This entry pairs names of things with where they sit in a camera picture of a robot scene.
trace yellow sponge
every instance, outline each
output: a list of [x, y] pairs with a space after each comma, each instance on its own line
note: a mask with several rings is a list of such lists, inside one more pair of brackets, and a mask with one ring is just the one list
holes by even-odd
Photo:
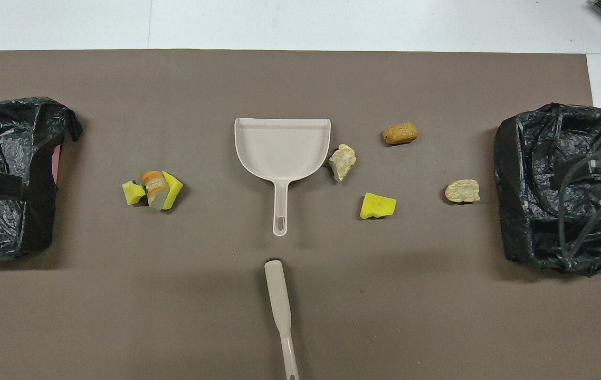
[[162, 174], [165, 176], [167, 185], [169, 185], [169, 193], [167, 199], [165, 199], [165, 204], [162, 206], [162, 210], [168, 210], [173, 206], [176, 195], [178, 195], [178, 192], [183, 188], [183, 184], [167, 172], [162, 172]]
[[380, 197], [371, 193], [366, 193], [364, 202], [361, 204], [361, 219], [382, 218], [383, 216], [394, 214], [396, 199]]
[[125, 198], [127, 198], [127, 204], [138, 204], [138, 201], [146, 195], [145, 188], [136, 185], [136, 182], [132, 180], [122, 183], [122, 191], [125, 193]]

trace beige rock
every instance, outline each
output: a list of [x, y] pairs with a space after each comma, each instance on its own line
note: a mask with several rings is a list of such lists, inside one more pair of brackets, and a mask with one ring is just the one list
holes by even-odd
[[351, 149], [349, 145], [340, 144], [338, 149], [333, 152], [331, 158], [329, 158], [329, 165], [331, 165], [333, 177], [336, 181], [342, 182], [355, 162], [354, 149]]
[[417, 138], [418, 127], [411, 122], [398, 123], [383, 131], [383, 139], [390, 145], [409, 143]]
[[445, 197], [456, 203], [479, 201], [479, 183], [473, 179], [457, 180], [445, 188]]

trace black cable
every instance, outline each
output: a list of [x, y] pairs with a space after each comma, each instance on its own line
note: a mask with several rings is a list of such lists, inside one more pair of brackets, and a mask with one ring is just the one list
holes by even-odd
[[570, 248], [570, 252], [568, 252], [566, 258], [571, 258], [571, 257], [575, 256], [575, 253], [577, 253], [577, 251], [579, 250], [579, 248], [582, 245], [582, 243], [584, 242], [584, 239], [586, 238], [586, 236], [589, 235], [590, 231], [594, 228], [595, 224], [598, 221], [600, 221], [600, 219], [601, 219], [601, 207], [594, 214], [594, 217], [590, 219], [590, 221], [584, 226], [582, 231], [579, 233], [579, 235], [575, 239], [575, 243], [573, 244], [573, 247]]
[[551, 155], [553, 154], [552, 147], [555, 148], [558, 140], [560, 140], [561, 125], [562, 117], [560, 116], [560, 113], [556, 111], [556, 128], [554, 129], [553, 142], [551, 142], [550, 138], [547, 139], [547, 137], [542, 137], [542, 134], [545, 131], [539, 130], [539, 132], [537, 132], [537, 134], [532, 138], [536, 141], [536, 144], [532, 145], [532, 149], [526, 152], [526, 154], [529, 155], [529, 159], [527, 159], [527, 176], [529, 180], [526, 181], [526, 186], [532, 192], [532, 196], [535, 197], [542, 211], [549, 213], [551, 216], [558, 215], [558, 208], [554, 207], [554, 205], [551, 204], [551, 202], [549, 202], [549, 200], [546, 197], [544, 197], [539, 190], [539, 183], [537, 183], [537, 176], [535, 176], [535, 161], [539, 160], [539, 158], [537, 158], [538, 148], [544, 146], [544, 142], [548, 141], [548, 148], [544, 157], [546, 157], [547, 159], [546, 165], [551, 165]]
[[554, 129], [554, 140], [549, 144], [547, 149], [547, 156], [551, 157], [556, 150], [558, 140], [560, 140], [560, 130], [563, 128], [563, 115], [560, 113], [560, 108], [556, 108], [556, 128]]
[[587, 156], [583, 159], [581, 159], [579, 162], [575, 163], [575, 165], [572, 166], [572, 168], [570, 168], [570, 170], [568, 170], [568, 173], [565, 174], [565, 176], [563, 177], [563, 181], [560, 184], [560, 189], [558, 190], [558, 244], [560, 245], [560, 255], [562, 258], [568, 258], [567, 255], [567, 247], [566, 247], [566, 241], [565, 241], [565, 223], [564, 223], [564, 219], [565, 219], [565, 207], [564, 207], [564, 200], [565, 200], [565, 189], [568, 187], [568, 184], [570, 183], [570, 180], [573, 179], [573, 176], [575, 175], [575, 173], [577, 173], [577, 171], [584, 165], [586, 165], [589, 161], [593, 161], [594, 159], [599, 159], [601, 158], [601, 151], [591, 154], [590, 156]]

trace brush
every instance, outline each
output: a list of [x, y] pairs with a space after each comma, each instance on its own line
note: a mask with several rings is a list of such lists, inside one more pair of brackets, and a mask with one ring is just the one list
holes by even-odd
[[271, 258], [265, 262], [265, 278], [267, 291], [270, 294], [274, 323], [279, 330], [281, 351], [284, 353], [284, 366], [287, 380], [298, 380], [298, 367], [295, 364], [293, 341], [291, 340], [291, 306], [286, 291], [284, 268], [279, 258]]

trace black garbage bag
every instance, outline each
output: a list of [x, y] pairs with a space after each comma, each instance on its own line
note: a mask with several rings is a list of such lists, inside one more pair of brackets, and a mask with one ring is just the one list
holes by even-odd
[[[52, 154], [66, 130], [78, 140], [82, 125], [73, 111], [52, 99], [0, 101], [0, 173], [21, 178], [20, 197], [0, 197], [1, 260], [38, 252], [52, 243], [56, 200]], [[0, 188], [9, 186], [11, 181], [0, 183]]]
[[580, 237], [572, 257], [561, 255], [558, 193], [552, 185], [561, 162], [601, 152], [601, 109], [552, 103], [501, 123], [495, 137], [495, 184], [500, 200], [504, 255], [508, 260], [593, 276], [601, 273], [601, 185], [575, 183], [564, 192], [564, 245]]

